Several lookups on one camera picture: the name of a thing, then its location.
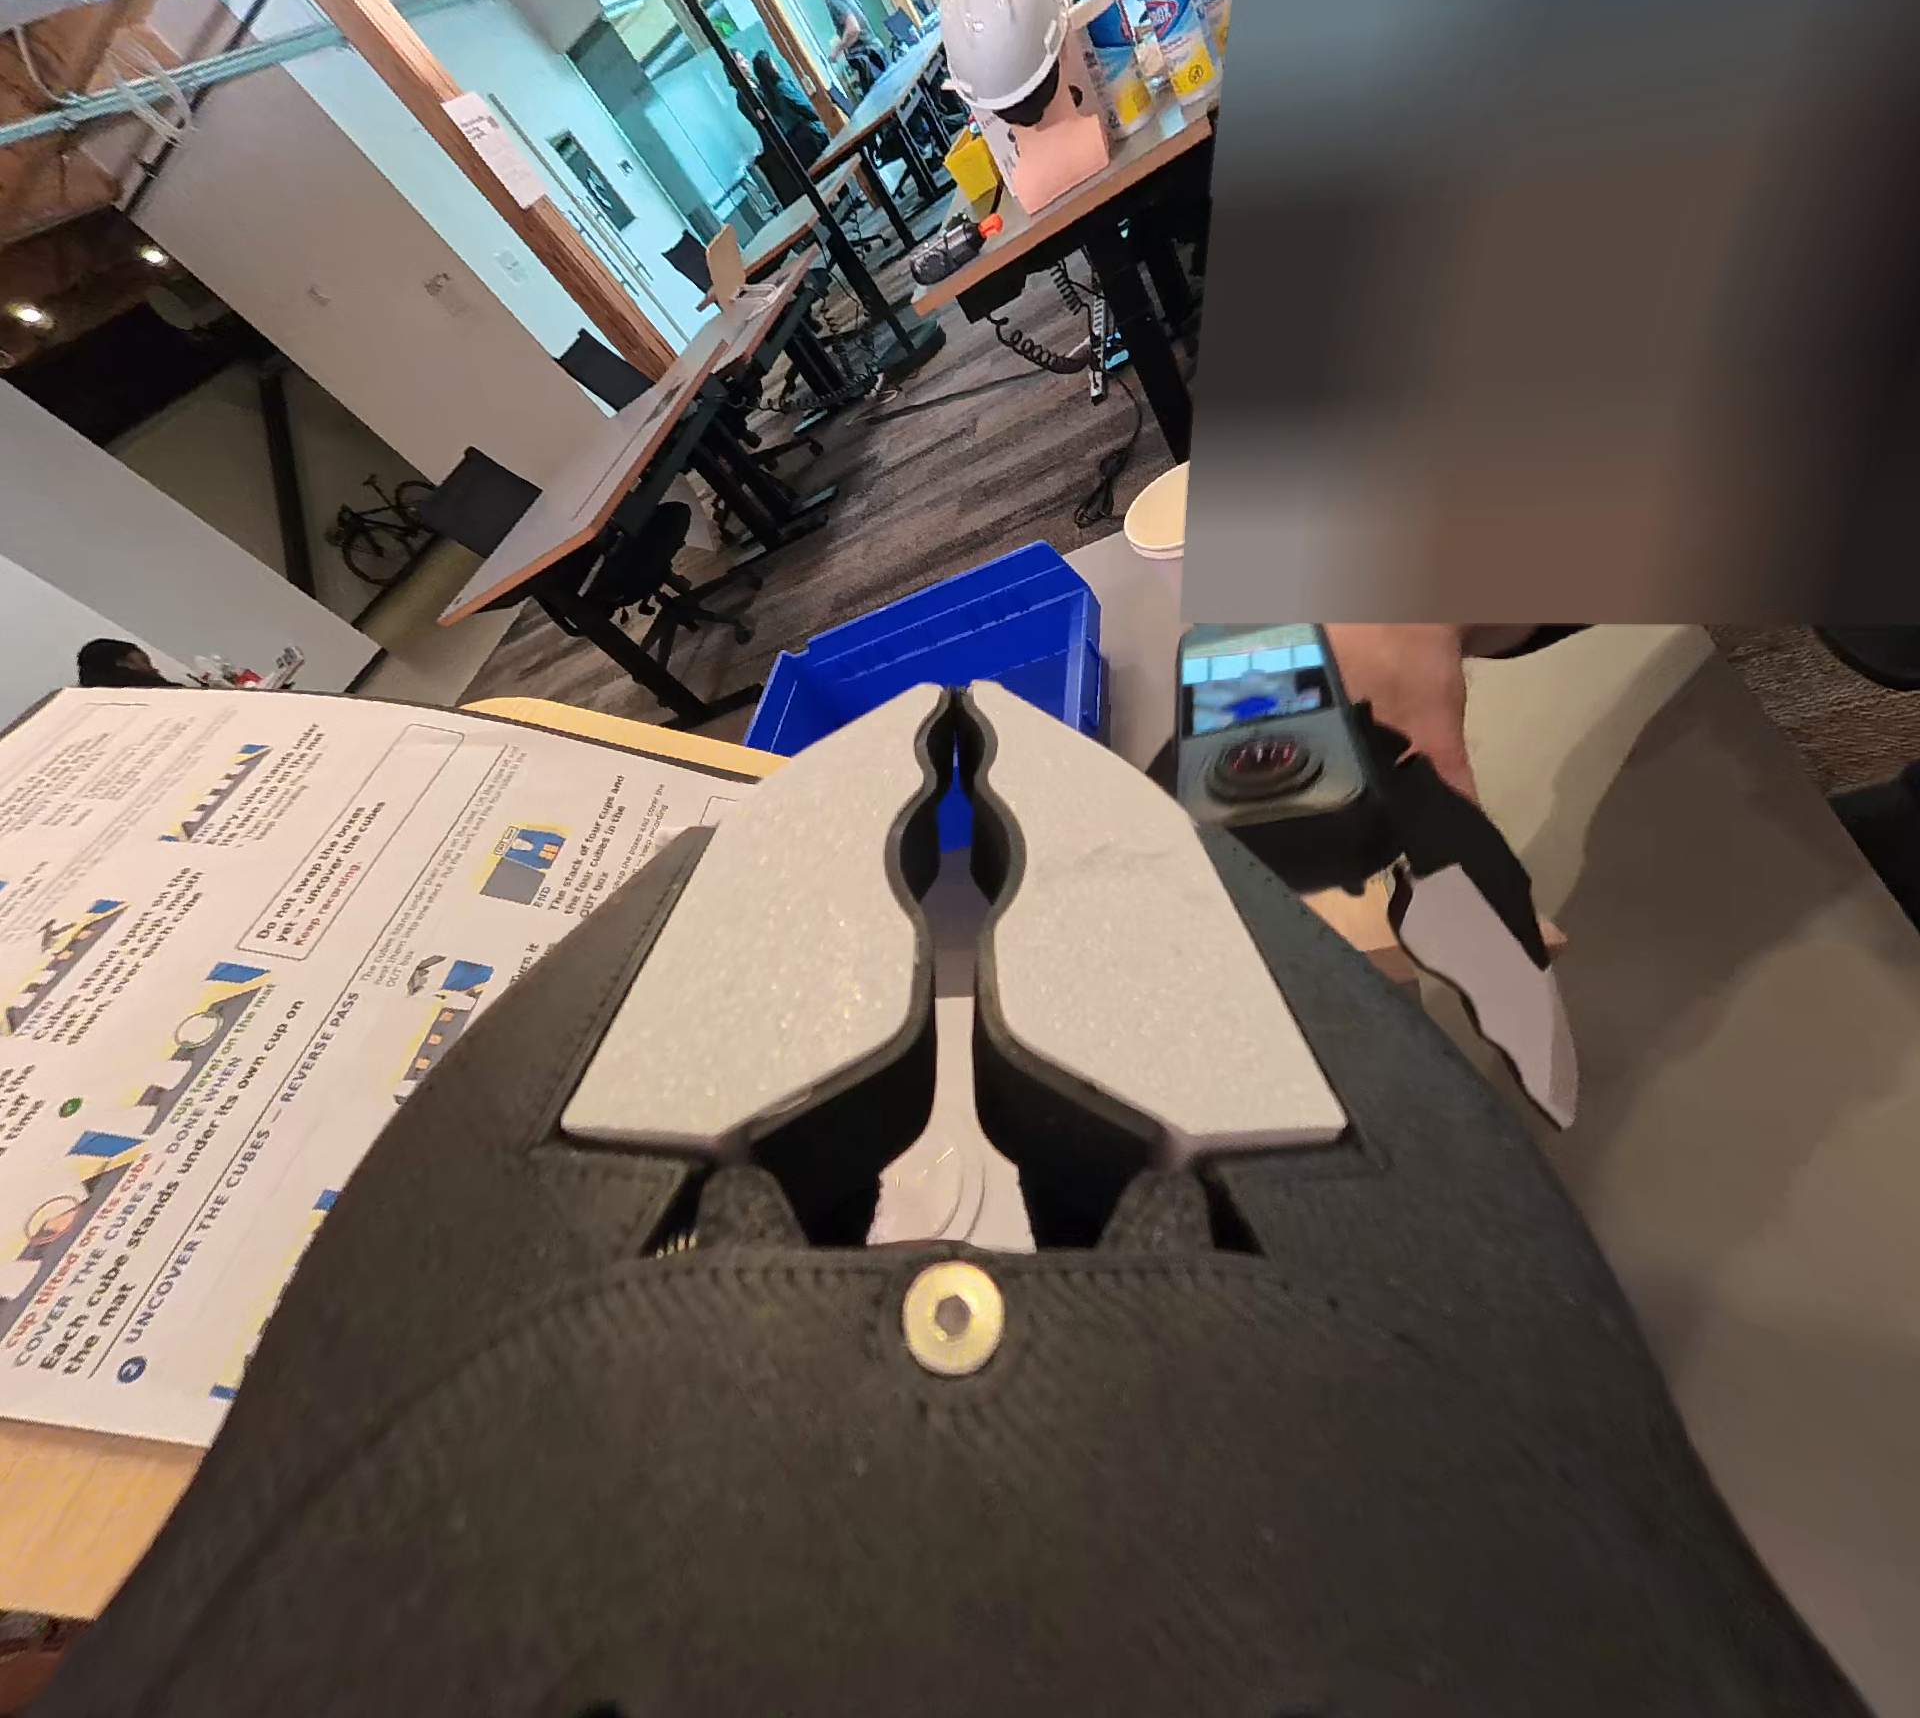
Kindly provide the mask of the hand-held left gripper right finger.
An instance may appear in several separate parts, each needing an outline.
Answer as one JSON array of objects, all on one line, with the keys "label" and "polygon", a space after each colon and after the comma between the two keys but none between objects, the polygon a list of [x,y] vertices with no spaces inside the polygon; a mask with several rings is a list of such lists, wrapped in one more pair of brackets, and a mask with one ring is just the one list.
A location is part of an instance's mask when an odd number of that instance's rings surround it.
[{"label": "hand-held left gripper right finger", "polygon": [[994,681],[958,705],[977,1109],[1071,1109],[1148,1160],[1335,1145],[1347,1109],[1178,803]]}]

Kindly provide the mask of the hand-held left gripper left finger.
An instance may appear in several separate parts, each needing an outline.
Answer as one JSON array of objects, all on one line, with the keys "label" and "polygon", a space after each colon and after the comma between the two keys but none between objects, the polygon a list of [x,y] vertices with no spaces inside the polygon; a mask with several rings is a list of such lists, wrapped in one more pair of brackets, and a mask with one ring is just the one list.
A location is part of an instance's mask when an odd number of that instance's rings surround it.
[{"label": "hand-held left gripper left finger", "polygon": [[710,1160],[901,1159],[934,1109],[948,784],[948,682],[768,773],[672,898],[560,1130]]}]

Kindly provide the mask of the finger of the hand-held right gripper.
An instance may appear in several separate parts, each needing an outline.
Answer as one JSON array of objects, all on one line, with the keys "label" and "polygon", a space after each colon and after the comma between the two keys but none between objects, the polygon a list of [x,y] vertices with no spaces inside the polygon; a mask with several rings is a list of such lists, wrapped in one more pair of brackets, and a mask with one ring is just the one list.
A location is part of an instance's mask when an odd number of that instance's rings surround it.
[{"label": "finger of the hand-held right gripper", "polygon": [[1475,873],[1448,860],[1418,873],[1402,860],[1386,916],[1402,959],[1451,984],[1475,1032],[1505,1050],[1530,1109],[1570,1130],[1579,1065],[1526,865],[1505,860]]}]

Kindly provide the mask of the grey desk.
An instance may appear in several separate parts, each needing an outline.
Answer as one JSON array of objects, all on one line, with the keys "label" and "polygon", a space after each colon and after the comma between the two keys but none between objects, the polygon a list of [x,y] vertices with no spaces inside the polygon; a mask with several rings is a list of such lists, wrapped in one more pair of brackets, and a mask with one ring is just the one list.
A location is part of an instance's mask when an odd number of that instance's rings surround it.
[{"label": "grey desk", "polygon": [[1564,927],[1547,1145],[1693,1445],[1875,1715],[1913,1715],[1913,927],[1704,631],[1469,661],[1475,791]]}]

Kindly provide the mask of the wooden-top standing desk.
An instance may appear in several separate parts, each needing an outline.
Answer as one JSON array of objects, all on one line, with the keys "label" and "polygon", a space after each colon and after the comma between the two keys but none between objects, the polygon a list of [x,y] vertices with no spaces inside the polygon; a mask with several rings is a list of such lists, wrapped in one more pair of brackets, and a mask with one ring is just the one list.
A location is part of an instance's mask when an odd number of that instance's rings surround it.
[{"label": "wooden-top standing desk", "polygon": [[518,614],[535,602],[565,641],[594,648],[632,689],[648,689],[672,730],[700,730],[748,713],[762,682],[727,698],[698,698],[672,665],[672,636],[698,622],[727,631],[741,648],[753,622],[710,614],[700,594],[677,617],[654,617],[648,641],[624,631],[624,614],[654,602],[677,557],[677,527],[653,521],[661,486],[690,465],[721,410],[721,388],[748,356],[682,356],[668,378],[620,410],[604,435],[541,491],[526,517],[471,566],[441,631],[483,614]]},{"label": "wooden-top standing desk", "polygon": [[912,312],[934,318],[939,306],[960,306],[966,325],[986,325],[1010,306],[1036,275],[1084,258],[1105,301],[1105,325],[1134,363],[1143,400],[1150,405],[1167,456],[1186,462],[1192,388],[1172,342],[1197,326],[1202,306],[1178,244],[1207,232],[1211,115],[1221,98],[1160,98],[1150,125],[1045,209],[1028,218],[1003,197],[1003,232],[988,232],[986,253],[934,288],[912,288]]}]

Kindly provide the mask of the person's right hand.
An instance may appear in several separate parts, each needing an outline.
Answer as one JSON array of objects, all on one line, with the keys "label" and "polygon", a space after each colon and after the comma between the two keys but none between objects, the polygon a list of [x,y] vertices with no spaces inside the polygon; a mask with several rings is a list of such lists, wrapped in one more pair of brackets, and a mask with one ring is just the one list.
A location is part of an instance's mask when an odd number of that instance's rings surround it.
[{"label": "person's right hand", "polygon": [[1526,631],[1329,622],[1325,641],[1347,698],[1367,701],[1374,725],[1393,725],[1465,803],[1475,803],[1465,661],[1505,655]]}]

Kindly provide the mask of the blue plastic bin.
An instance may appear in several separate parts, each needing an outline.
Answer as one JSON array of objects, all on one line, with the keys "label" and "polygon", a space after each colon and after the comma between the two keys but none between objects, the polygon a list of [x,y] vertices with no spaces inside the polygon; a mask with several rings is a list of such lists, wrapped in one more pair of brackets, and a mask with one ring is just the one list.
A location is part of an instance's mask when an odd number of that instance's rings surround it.
[{"label": "blue plastic bin", "polygon": [[781,653],[748,745],[800,754],[901,689],[977,681],[1105,742],[1102,606],[1049,546],[1023,546],[822,631],[808,653]]}]

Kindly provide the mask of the black folding chair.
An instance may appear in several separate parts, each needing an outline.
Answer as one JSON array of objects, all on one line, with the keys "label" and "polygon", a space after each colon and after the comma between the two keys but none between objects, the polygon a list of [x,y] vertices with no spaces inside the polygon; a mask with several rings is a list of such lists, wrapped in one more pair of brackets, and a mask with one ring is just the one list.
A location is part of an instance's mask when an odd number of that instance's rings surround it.
[{"label": "black folding chair", "polygon": [[492,557],[526,517],[535,502],[541,486],[518,478],[513,465],[467,445],[446,486],[433,486],[415,502],[415,521],[433,537]]},{"label": "black folding chair", "polygon": [[629,356],[620,356],[603,335],[577,326],[557,367],[592,388],[604,410],[629,410],[654,388]]}]

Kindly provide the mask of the bicycle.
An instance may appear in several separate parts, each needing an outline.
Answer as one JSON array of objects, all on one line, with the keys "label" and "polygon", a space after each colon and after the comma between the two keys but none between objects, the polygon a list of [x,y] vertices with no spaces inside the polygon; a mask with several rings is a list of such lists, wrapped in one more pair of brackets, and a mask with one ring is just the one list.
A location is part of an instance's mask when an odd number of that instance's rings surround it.
[{"label": "bicycle", "polygon": [[433,486],[421,478],[386,486],[378,474],[365,474],[364,491],[370,502],[341,507],[328,546],[341,551],[353,577],[364,577],[365,589],[393,589],[415,566],[415,557],[433,546],[433,527],[421,521],[421,502],[433,494]]}]

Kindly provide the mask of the pink box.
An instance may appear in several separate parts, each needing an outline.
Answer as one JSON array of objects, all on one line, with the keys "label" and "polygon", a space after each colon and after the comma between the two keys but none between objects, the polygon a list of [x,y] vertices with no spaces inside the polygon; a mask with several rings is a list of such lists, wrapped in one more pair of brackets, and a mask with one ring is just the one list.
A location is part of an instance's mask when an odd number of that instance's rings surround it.
[{"label": "pink box", "polygon": [[994,156],[1003,197],[1038,218],[1071,189],[1089,185],[1105,165],[1105,125],[1102,112],[1071,112],[1056,104],[1045,125],[1003,125],[994,112],[977,112],[977,140]]}]

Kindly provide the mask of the white hard hat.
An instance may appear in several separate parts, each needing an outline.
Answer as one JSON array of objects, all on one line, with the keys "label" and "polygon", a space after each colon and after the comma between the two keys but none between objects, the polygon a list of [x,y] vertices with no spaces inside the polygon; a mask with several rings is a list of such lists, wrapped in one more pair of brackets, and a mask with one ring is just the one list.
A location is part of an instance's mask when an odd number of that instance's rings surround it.
[{"label": "white hard hat", "polygon": [[988,115],[1049,96],[1071,44],[1071,0],[939,0],[950,92]]}]

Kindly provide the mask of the white wall notice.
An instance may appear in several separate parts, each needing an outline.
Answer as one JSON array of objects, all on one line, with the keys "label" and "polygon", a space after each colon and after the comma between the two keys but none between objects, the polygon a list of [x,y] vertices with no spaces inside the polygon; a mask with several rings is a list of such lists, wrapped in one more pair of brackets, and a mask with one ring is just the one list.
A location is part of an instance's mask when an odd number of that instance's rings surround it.
[{"label": "white wall notice", "polygon": [[478,152],[478,159],[500,180],[500,189],[526,209],[544,199],[544,180],[535,156],[518,145],[518,133],[493,115],[483,96],[454,96],[441,104],[464,140]]}]

